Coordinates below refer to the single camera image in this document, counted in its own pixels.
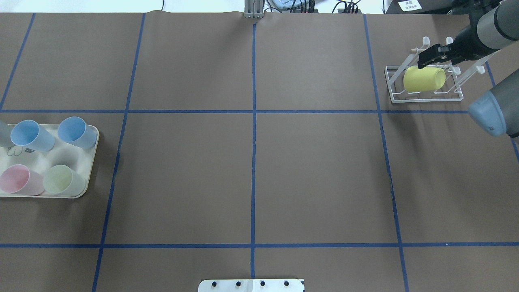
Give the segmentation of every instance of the tray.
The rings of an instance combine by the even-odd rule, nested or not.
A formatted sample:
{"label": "tray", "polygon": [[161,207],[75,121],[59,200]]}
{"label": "tray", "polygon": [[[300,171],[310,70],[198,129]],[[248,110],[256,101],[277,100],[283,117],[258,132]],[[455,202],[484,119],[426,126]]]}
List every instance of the tray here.
{"label": "tray", "polygon": [[23,164],[35,172],[43,175],[45,171],[54,165],[63,164],[76,171],[86,181],[86,186],[81,194],[70,197],[63,195],[54,195],[43,192],[38,196],[28,196],[19,194],[9,194],[0,190],[0,197],[30,197],[30,198],[79,198],[86,193],[88,183],[90,181],[90,174],[95,158],[95,151],[99,143],[99,130],[94,126],[89,126],[97,133],[97,140],[94,147],[90,149],[82,149],[74,145],[63,142],[58,138],[59,125],[44,125],[41,124],[51,135],[56,139],[54,147],[48,152],[34,151],[32,149],[13,146],[9,148],[0,147],[0,174],[4,172],[9,166],[14,164]]}

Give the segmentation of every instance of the white label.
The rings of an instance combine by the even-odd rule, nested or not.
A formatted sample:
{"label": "white label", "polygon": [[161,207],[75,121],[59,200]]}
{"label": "white label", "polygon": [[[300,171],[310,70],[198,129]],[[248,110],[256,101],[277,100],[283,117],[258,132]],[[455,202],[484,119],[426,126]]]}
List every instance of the white label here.
{"label": "white label", "polygon": [[420,2],[418,0],[408,0],[398,2],[402,11],[413,11],[421,9]]}

